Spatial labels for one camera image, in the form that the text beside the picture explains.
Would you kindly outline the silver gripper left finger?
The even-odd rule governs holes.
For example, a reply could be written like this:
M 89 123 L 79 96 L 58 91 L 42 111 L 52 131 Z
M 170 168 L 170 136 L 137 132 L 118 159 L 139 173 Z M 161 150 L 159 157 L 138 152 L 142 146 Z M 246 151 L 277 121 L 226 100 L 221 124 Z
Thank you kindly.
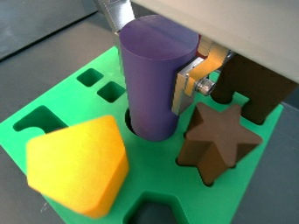
M 105 13 L 113 32 L 121 32 L 127 23 L 137 17 L 130 0 L 94 0 L 98 9 Z

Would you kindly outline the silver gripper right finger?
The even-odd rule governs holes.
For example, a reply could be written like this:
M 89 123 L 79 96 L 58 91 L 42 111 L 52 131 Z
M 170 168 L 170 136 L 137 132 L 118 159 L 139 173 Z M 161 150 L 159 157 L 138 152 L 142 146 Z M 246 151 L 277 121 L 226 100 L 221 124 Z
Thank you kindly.
M 179 115 L 193 104 L 198 93 L 207 96 L 215 88 L 210 74 L 215 72 L 234 56 L 234 52 L 201 36 L 195 58 L 182 67 L 177 74 L 173 95 L 173 112 Z

